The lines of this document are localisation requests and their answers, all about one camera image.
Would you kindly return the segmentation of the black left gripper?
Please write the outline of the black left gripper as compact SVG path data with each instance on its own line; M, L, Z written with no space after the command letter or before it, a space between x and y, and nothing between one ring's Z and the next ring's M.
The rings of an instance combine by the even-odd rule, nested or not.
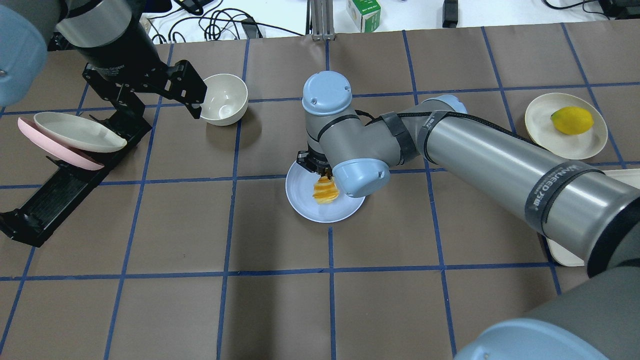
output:
M83 48L87 64L82 77L103 100L117 109L141 114L138 93L153 93L183 104L190 115L201 117L208 89L188 60L173 66L160 60L155 48Z

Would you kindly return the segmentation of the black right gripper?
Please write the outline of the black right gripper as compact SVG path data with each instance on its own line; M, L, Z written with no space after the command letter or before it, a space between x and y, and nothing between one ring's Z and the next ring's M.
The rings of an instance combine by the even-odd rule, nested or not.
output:
M332 167L324 153L318 153L315 150L300 150L297 153L295 162L309 173L315 173L320 176L333 175Z

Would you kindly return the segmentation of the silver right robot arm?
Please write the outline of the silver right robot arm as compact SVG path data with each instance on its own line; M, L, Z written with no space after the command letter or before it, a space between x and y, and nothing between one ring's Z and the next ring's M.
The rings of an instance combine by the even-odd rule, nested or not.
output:
M585 261L589 280L515 319L490 326L457 360L637 360L639 358L639 191L579 158L564 158L490 121L471 116L452 95L427 99L363 125L349 81L336 71L311 75L302 88L308 150L297 166L327 174L341 196L361 203L392 181L390 168L423 157L444 171L425 191L438 239L439 277L455 325L496 309L502 299L482 280L503 276L499 244L517 249L534 234Z

